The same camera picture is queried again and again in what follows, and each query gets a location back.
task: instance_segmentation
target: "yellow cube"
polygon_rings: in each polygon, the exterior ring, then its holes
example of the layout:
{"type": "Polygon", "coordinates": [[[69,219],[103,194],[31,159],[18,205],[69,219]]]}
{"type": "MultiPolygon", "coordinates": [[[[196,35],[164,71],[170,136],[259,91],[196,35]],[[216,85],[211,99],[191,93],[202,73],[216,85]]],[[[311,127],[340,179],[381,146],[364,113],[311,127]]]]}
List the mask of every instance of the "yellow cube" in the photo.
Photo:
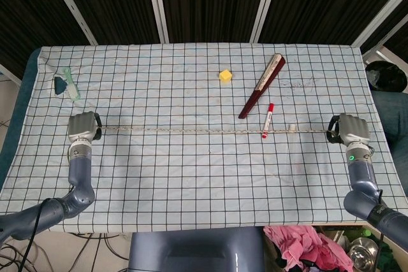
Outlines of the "yellow cube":
{"type": "Polygon", "coordinates": [[[221,82],[228,82],[232,78],[232,73],[228,69],[225,69],[224,71],[221,71],[219,73],[219,79],[221,82]]]}

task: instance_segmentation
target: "fabric pile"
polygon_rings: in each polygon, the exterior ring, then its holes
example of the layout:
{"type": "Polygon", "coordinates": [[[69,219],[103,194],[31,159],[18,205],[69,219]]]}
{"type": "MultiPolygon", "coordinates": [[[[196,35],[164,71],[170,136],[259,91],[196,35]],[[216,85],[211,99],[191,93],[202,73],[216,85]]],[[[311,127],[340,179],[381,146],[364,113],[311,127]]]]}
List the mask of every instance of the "fabric pile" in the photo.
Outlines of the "fabric pile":
{"type": "Polygon", "coordinates": [[[353,262],[342,247],[312,226],[265,226],[263,231],[280,250],[286,271],[309,271],[313,267],[310,271],[353,272],[353,262]]]}

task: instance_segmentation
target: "white checkered cloth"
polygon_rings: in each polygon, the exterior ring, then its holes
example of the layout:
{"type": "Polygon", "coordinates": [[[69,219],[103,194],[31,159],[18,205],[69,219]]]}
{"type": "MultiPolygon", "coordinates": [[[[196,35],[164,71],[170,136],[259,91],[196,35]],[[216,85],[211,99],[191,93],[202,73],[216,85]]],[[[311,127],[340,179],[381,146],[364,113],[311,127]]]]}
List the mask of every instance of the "white checkered cloth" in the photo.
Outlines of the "white checkered cloth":
{"type": "MultiPolygon", "coordinates": [[[[104,125],[137,128],[324,129],[346,112],[369,122],[383,199],[408,205],[395,173],[357,48],[189,43],[44,47],[0,213],[69,191],[70,115],[95,111],[104,125]],[[275,53],[287,64],[244,120],[238,119],[275,53]],[[81,99],[56,96],[54,76],[70,67],[81,99]],[[233,73],[220,84],[219,72],[233,73]]],[[[105,130],[92,142],[95,202],[52,230],[134,232],[267,224],[355,222],[345,148],[325,135],[182,134],[105,130]]]]}

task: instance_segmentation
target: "stainless steel bowl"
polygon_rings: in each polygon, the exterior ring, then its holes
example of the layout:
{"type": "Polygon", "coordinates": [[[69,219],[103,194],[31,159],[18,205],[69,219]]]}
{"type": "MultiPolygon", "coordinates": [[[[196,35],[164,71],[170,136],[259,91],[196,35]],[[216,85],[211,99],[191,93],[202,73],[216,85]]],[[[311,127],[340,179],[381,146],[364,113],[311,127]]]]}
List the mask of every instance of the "stainless steel bowl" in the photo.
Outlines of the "stainless steel bowl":
{"type": "Polygon", "coordinates": [[[369,272],[374,267],[377,252],[378,246],[374,241],[368,238],[357,238],[351,243],[349,257],[354,267],[363,272],[369,272]]]}

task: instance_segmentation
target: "floor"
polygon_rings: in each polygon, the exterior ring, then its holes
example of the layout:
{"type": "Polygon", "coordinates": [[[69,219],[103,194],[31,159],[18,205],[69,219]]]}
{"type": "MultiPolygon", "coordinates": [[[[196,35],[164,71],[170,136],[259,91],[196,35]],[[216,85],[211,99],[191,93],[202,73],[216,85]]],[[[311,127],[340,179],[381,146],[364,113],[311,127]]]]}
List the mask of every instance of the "floor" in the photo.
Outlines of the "floor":
{"type": "MultiPolygon", "coordinates": [[[[8,124],[13,113],[14,104],[17,99],[19,87],[0,74],[0,150],[3,146],[4,138],[6,137],[8,124]]],[[[122,257],[129,257],[130,234],[107,234],[107,238],[103,235],[101,239],[99,234],[93,234],[88,241],[89,235],[81,237],[69,233],[57,233],[45,231],[36,235],[33,246],[29,253],[28,259],[34,267],[26,261],[26,270],[30,272],[58,272],[58,271],[120,271],[128,266],[128,261],[114,255],[110,248],[122,257]],[[81,249],[86,244],[84,251],[76,261],[81,249]],[[92,264],[95,260],[95,265],[92,270],[92,264]]],[[[28,244],[27,240],[7,241],[7,244],[14,246],[20,253],[24,253],[28,244]]],[[[0,264],[7,264],[9,259],[1,256],[14,258],[15,251],[6,245],[0,249],[0,264]]],[[[22,256],[18,255],[17,260],[21,260],[22,256]]],[[[2,271],[12,272],[17,271],[17,265],[12,264],[2,271]]]]}

